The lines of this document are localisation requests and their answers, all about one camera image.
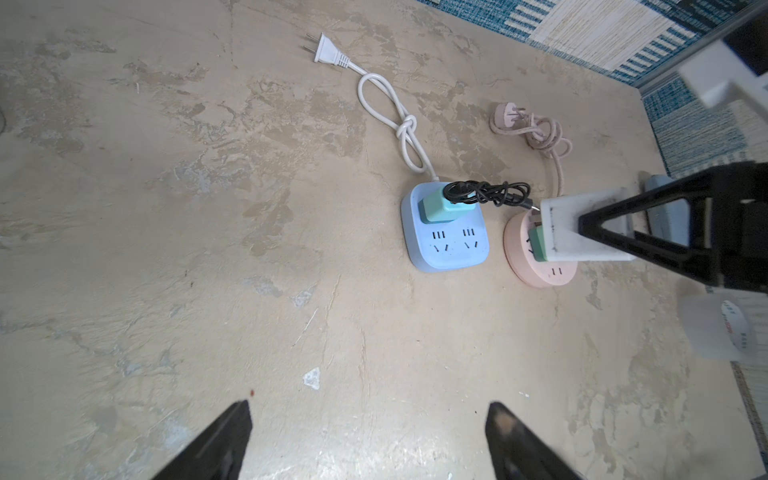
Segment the teal charger with black cable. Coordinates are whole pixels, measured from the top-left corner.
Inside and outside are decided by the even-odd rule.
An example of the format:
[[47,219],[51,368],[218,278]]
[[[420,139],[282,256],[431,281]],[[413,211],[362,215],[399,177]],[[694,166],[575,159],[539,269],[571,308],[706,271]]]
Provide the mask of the teal charger with black cable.
[[530,193],[531,187],[525,182],[455,181],[440,184],[420,201],[420,209],[427,223],[453,222],[487,203],[537,210]]

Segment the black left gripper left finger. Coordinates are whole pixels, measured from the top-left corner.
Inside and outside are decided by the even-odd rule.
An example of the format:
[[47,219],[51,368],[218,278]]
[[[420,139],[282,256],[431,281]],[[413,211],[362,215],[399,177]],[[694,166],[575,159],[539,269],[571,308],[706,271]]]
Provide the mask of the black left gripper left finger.
[[237,480],[252,428],[249,402],[234,402],[153,480]]

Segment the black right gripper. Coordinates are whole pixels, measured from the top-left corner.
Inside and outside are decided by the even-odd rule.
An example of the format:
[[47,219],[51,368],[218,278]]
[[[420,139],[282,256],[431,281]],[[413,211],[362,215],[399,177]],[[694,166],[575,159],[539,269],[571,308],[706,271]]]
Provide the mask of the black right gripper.
[[691,248],[633,231],[622,235],[602,227],[579,233],[603,245],[710,287],[767,291],[767,165],[752,161],[715,166],[630,197],[594,213],[628,215],[684,199],[690,233],[699,222],[711,249]]

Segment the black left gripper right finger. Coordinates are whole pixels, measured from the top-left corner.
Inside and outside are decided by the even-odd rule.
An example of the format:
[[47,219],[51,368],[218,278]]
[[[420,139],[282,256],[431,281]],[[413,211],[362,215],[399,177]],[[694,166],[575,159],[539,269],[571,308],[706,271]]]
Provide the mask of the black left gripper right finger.
[[489,405],[485,436],[499,480],[578,480],[573,469],[503,403]]

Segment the green plug adapter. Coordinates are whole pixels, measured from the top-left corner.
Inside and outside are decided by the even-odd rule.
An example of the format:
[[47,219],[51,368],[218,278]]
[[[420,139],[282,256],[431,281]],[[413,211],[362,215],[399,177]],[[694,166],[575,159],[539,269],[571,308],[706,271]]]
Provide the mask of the green plug adapter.
[[535,224],[528,231],[529,251],[537,262],[547,262],[546,242],[544,239],[544,229],[541,224]]

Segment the white square charger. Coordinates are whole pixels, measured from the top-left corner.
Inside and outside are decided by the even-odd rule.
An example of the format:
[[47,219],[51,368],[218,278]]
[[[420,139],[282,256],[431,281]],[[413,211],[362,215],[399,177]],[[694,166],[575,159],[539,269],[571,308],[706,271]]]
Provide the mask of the white square charger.
[[625,187],[542,200],[539,207],[544,259],[549,262],[632,261],[635,256],[611,244],[608,239],[634,239],[632,214],[595,216],[630,197]]

